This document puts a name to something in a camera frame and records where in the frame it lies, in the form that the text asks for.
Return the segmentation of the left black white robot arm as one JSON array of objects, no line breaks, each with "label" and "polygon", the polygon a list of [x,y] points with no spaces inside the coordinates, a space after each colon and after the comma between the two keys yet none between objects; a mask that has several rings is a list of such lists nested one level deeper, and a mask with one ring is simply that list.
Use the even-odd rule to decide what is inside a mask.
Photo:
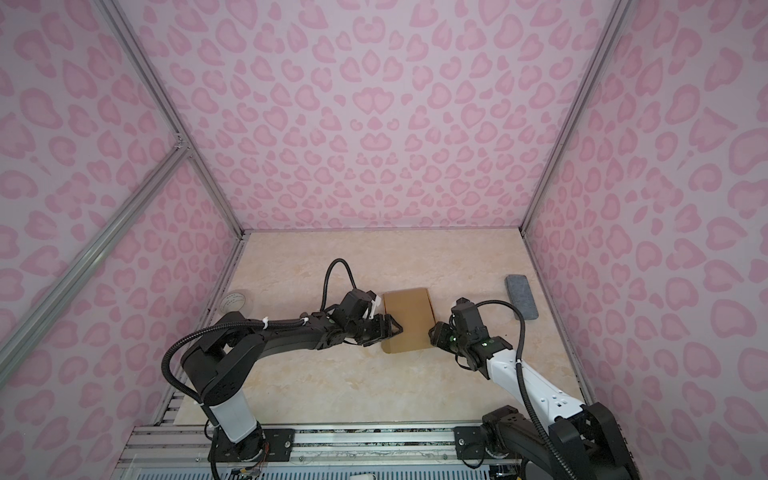
[{"label": "left black white robot arm", "polygon": [[374,292],[353,289],[339,304],[295,319],[256,320],[230,312],[175,348],[184,351],[180,364],[191,382],[179,390],[194,399],[231,444],[251,442],[260,423],[243,386],[254,365],[292,351],[320,351],[345,343],[369,347],[401,334],[404,328],[392,315],[380,313],[379,304]]}]

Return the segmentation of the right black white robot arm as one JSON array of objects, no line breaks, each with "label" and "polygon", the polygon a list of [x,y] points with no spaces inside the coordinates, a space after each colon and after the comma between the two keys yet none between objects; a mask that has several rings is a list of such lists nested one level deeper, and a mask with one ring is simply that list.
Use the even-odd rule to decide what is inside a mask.
[{"label": "right black white robot arm", "polygon": [[526,330],[510,344],[489,334],[480,304],[458,299],[447,322],[429,331],[430,343],[457,364],[480,373],[519,403],[483,416],[477,427],[454,430],[456,454],[477,469],[487,459],[516,459],[519,478],[535,465],[552,479],[637,479],[638,467],[613,413],[556,387],[523,359]]}]

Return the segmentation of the brown cardboard box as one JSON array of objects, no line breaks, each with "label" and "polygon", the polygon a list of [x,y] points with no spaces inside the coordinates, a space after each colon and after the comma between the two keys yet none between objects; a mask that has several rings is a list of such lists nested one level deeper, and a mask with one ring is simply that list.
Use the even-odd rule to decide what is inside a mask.
[{"label": "brown cardboard box", "polygon": [[385,313],[403,327],[403,331],[382,342],[386,354],[400,354],[431,348],[429,331],[436,323],[427,288],[387,292],[383,296]]}]

